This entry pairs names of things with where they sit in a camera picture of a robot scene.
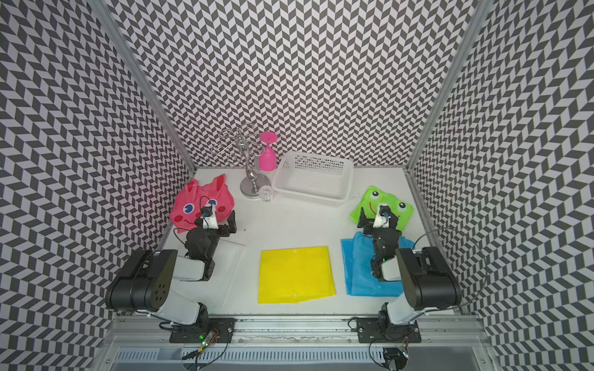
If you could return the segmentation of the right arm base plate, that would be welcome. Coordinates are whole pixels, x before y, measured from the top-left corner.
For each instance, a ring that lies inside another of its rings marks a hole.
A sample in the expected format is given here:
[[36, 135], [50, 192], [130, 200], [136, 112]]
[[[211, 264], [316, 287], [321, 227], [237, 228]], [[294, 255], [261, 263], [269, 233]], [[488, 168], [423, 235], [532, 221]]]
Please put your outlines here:
[[394, 325], [389, 321], [381, 322], [378, 318], [354, 317], [348, 321], [348, 326], [357, 333], [359, 343], [403, 343], [407, 340], [410, 344], [422, 342], [418, 324]]

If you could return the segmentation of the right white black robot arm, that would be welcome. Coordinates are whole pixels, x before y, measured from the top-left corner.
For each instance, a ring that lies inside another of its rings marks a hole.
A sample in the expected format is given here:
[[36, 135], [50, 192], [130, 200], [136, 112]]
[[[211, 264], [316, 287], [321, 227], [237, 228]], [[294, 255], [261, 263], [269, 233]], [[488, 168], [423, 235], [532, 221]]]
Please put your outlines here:
[[437, 247], [420, 250], [399, 246], [402, 232], [399, 217], [387, 204], [381, 204], [375, 218], [360, 210], [357, 226], [371, 238], [374, 253], [371, 273], [380, 282], [399, 281], [403, 294], [382, 305], [378, 313], [381, 329], [409, 325], [429, 312], [455, 308], [463, 294], [455, 275]]

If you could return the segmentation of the yellow raincoat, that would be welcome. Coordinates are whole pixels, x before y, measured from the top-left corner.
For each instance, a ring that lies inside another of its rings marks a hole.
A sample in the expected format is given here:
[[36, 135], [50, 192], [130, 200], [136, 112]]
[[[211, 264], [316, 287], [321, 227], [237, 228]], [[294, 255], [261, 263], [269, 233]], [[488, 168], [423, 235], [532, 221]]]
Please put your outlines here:
[[328, 247], [265, 250], [261, 253], [260, 305], [298, 304], [335, 294]]

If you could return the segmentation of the white plastic basket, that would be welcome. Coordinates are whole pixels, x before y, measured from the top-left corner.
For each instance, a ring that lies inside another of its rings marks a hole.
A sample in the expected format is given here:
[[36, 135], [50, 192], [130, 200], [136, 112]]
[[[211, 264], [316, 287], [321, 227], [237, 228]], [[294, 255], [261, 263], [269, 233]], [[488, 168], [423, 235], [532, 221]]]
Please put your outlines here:
[[353, 175], [351, 160], [289, 151], [275, 170], [272, 188], [285, 198], [338, 207], [351, 195]]

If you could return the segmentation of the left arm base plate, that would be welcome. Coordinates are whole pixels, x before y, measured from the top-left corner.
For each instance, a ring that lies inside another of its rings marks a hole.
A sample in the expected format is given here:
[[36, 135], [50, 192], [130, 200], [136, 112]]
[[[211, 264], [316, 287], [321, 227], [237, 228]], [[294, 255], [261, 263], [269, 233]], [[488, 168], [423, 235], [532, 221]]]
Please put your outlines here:
[[218, 344], [228, 344], [235, 333], [236, 322], [235, 318], [223, 317], [210, 319], [199, 325], [173, 326], [169, 342], [198, 344], [204, 342], [207, 336], [213, 332], [216, 335]]

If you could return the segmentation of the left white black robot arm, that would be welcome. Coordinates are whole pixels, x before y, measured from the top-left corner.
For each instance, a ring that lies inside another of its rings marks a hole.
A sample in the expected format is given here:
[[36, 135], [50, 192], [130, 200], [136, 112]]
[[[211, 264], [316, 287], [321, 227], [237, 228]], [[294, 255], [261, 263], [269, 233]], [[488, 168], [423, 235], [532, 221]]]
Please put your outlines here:
[[237, 232], [235, 211], [226, 224], [214, 226], [214, 213], [200, 217], [196, 227], [187, 232], [184, 243], [188, 255], [177, 250], [136, 250], [108, 286], [105, 305], [121, 312], [138, 312], [154, 316], [175, 326], [203, 330], [212, 329], [207, 306], [193, 301], [172, 288], [172, 282], [206, 282], [212, 277], [214, 253], [220, 239]]

